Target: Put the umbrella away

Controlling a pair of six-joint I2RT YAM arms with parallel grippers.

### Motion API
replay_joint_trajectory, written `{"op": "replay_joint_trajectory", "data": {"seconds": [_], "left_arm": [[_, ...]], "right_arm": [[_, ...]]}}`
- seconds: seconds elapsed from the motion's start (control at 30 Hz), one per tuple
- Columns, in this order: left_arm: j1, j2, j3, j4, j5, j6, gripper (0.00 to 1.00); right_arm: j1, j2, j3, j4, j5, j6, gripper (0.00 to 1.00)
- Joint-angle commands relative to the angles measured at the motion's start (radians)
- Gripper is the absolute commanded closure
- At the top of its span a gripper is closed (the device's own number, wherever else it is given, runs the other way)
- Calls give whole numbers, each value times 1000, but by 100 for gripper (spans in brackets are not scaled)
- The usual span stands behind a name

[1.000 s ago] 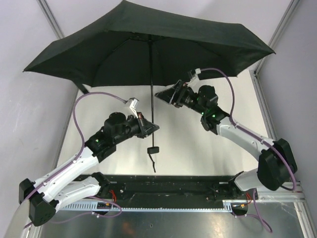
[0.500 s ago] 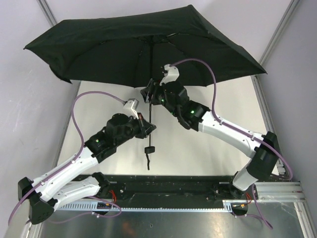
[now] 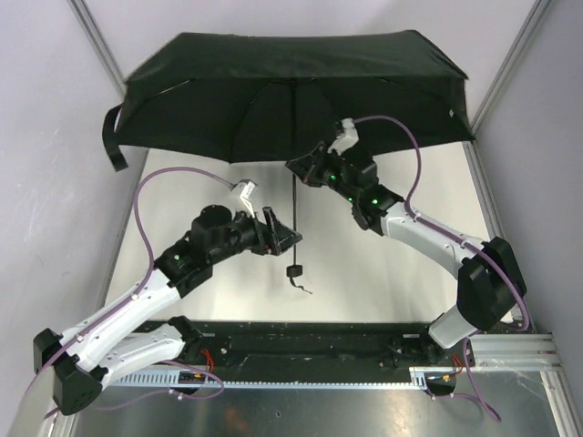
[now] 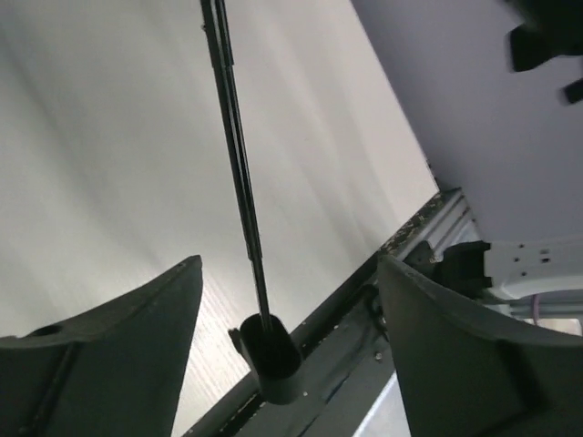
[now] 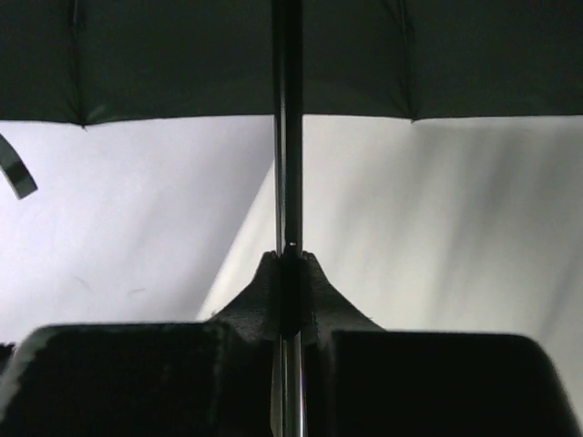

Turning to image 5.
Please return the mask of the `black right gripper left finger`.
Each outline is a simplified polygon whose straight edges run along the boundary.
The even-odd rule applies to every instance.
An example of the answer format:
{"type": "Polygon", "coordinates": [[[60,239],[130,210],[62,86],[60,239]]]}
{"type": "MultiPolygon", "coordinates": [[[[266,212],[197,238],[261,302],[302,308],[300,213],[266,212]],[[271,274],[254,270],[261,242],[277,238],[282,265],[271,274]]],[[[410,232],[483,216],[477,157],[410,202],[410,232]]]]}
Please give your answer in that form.
{"type": "Polygon", "coordinates": [[[204,322],[49,325],[1,376],[4,436],[268,436],[280,269],[204,322]]]}

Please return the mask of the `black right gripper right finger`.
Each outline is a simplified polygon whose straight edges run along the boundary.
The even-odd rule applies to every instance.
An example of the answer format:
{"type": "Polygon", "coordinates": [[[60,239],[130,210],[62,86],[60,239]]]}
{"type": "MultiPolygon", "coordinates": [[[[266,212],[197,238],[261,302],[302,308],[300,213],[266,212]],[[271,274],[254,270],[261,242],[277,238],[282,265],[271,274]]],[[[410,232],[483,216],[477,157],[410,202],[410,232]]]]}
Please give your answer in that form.
{"type": "Polygon", "coordinates": [[[311,436],[579,436],[557,370],[509,333],[385,330],[302,258],[311,436]]]}

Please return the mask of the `black folding umbrella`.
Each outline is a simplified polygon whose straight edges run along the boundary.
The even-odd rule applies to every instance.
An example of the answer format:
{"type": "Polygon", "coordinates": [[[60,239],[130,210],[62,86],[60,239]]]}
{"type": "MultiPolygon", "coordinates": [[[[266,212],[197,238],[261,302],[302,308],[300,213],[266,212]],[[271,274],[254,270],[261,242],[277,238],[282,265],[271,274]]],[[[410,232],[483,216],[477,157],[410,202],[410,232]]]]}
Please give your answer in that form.
{"type": "Polygon", "coordinates": [[[303,115],[578,116],[579,1],[4,1],[11,121],[275,117],[271,410],[306,436],[303,115]]]}

